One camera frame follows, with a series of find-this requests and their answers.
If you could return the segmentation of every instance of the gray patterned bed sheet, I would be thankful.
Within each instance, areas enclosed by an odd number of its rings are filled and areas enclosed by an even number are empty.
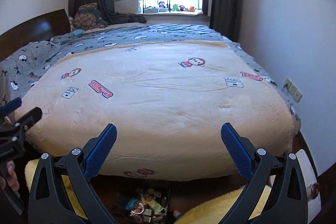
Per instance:
[[[288,97],[277,88],[266,71],[254,61],[252,56],[241,49],[239,43],[232,42],[205,25],[160,24],[123,27],[86,34],[71,32],[53,37],[49,42],[31,42],[0,63],[0,104],[6,104],[16,97],[23,98],[46,71],[66,55],[115,45],[187,39],[225,42],[257,75],[263,76],[264,80],[274,85],[287,103],[299,130],[300,120]]]

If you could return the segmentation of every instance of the metal pin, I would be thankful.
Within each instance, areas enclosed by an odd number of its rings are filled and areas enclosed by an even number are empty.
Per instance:
[[[80,152],[81,150],[79,148],[75,148],[74,150],[71,151],[71,153],[75,156],[78,155]]]
[[[49,157],[48,153],[43,153],[42,156],[41,156],[41,159],[45,160],[48,157]]]
[[[290,153],[290,154],[289,154],[289,157],[290,157],[292,160],[295,160],[295,159],[296,159],[296,155],[293,154],[293,153]]]
[[[266,150],[265,149],[263,149],[263,148],[259,148],[258,150],[257,150],[257,153],[259,154],[259,155],[266,155]]]

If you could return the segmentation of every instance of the blue textured pad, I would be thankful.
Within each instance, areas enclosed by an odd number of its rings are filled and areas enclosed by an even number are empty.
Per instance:
[[[227,123],[223,124],[220,134],[239,174],[247,178],[248,181],[251,181],[253,177],[252,159],[241,144],[239,135],[236,134]]]
[[[88,181],[98,175],[116,140],[117,129],[110,124],[104,129],[101,138],[86,158],[84,176]]]
[[[14,110],[18,109],[22,104],[21,98],[15,98],[14,100],[10,101],[8,104],[0,107],[0,116],[8,116]]]

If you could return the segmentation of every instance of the electrical outlet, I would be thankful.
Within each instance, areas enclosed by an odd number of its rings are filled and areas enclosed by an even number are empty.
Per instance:
[[[285,83],[283,84],[283,87],[286,89],[289,89],[292,81],[290,81],[288,78],[286,78]]]
[[[298,89],[296,89],[296,91],[293,94],[293,97],[294,100],[298,103],[302,98],[302,93]]]
[[[295,86],[293,83],[291,83],[291,85],[289,86],[288,91],[289,91],[292,95],[294,95],[294,93],[296,92],[296,90],[297,90],[296,86]]]

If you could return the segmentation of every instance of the headboard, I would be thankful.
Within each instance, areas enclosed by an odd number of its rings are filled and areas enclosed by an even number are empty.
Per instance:
[[[0,62],[29,42],[49,41],[68,32],[70,23],[64,9],[32,18],[0,35]]]

